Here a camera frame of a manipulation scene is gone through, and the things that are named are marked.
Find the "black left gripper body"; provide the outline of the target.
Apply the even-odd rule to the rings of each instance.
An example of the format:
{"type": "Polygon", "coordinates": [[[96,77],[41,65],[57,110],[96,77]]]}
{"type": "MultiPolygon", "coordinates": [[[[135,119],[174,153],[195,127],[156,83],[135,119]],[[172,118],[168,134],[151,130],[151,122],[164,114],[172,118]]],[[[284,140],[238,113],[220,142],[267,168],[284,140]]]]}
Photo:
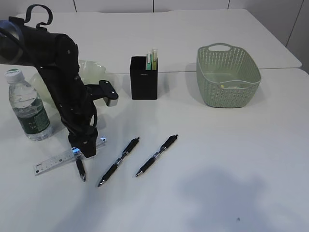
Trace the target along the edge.
{"type": "Polygon", "coordinates": [[[98,137],[97,109],[90,96],[83,96],[77,100],[61,97],[59,113],[69,134],[79,135],[80,141],[87,135],[98,137]]]}

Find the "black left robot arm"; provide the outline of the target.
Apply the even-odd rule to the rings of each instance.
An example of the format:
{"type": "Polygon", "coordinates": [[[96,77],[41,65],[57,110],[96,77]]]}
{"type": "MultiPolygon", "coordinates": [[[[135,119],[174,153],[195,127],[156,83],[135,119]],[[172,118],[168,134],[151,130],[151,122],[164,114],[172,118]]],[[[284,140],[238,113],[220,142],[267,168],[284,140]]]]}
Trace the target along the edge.
{"type": "Polygon", "coordinates": [[[25,26],[23,19],[0,22],[1,64],[35,67],[69,131],[71,146],[87,158],[96,154],[99,85],[85,85],[79,76],[78,46],[66,34],[25,26]]]}

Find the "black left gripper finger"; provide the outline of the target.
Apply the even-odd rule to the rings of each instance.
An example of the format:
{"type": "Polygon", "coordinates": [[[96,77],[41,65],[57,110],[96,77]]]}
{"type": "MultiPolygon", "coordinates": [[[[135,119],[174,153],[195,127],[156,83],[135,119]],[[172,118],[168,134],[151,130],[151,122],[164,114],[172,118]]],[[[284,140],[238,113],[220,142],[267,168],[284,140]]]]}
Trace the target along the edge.
{"type": "Polygon", "coordinates": [[[96,155],[96,136],[84,136],[81,139],[79,149],[86,158],[96,155]]]}
{"type": "Polygon", "coordinates": [[[74,149],[80,149],[80,136],[75,134],[69,134],[68,140],[72,148],[74,149]]]}

